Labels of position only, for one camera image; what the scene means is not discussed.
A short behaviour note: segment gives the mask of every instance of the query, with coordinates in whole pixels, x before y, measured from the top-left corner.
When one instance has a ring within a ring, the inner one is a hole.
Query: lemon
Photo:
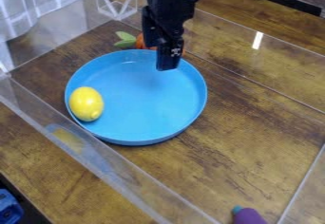
[[[74,90],[69,99],[70,109],[82,121],[95,121],[105,110],[105,102],[100,92],[87,86]]]

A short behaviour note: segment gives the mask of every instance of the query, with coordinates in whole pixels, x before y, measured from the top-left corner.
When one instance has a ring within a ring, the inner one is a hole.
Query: blue bowl
[[[105,111],[97,121],[81,121],[69,98],[81,86],[98,90]],[[149,145],[176,137],[194,122],[208,102],[208,86],[196,67],[157,70],[157,51],[132,49],[110,53],[81,67],[65,91],[74,120],[101,140],[121,145]]]

